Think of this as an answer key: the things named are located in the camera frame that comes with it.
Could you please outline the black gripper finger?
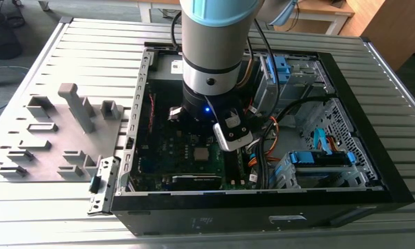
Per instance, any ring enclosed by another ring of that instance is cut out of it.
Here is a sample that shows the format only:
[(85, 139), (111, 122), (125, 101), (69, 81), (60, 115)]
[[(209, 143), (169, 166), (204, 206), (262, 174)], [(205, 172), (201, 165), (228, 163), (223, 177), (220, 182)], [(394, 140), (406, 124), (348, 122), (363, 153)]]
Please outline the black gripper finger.
[(180, 121), (184, 114), (184, 108), (181, 106), (172, 106), (168, 110), (168, 121)]

